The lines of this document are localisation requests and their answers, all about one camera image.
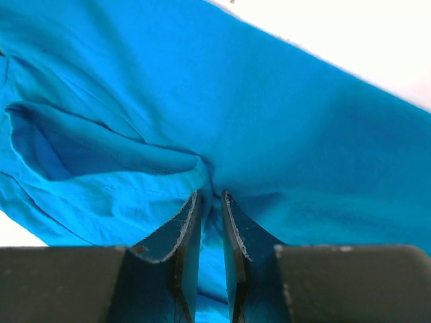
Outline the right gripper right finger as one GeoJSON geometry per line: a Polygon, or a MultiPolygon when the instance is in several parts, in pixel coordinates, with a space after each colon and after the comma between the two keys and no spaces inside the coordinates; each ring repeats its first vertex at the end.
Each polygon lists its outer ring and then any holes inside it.
{"type": "Polygon", "coordinates": [[[290,322],[274,248],[282,242],[246,215],[229,192],[221,202],[230,321],[290,322]]]}

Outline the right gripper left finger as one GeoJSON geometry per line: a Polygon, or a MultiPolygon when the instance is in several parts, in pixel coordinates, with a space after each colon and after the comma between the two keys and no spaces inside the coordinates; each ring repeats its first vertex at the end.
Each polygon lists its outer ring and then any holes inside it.
{"type": "Polygon", "coordinates": [[[194,322],[201,241],[201,194],[124,256],[111,322],[194,322]]]}

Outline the blue t-shirt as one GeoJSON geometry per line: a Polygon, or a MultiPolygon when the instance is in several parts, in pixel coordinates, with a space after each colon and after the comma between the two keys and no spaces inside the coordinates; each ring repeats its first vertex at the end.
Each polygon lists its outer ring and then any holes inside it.
{"type": "Polygon", "coordinates": [[[430,115],[206,1],[2,1],[1,52],[1,210],[131,246],[200,190],[198,322],[223,191],[286,244],[430,251],[430,115]]]}

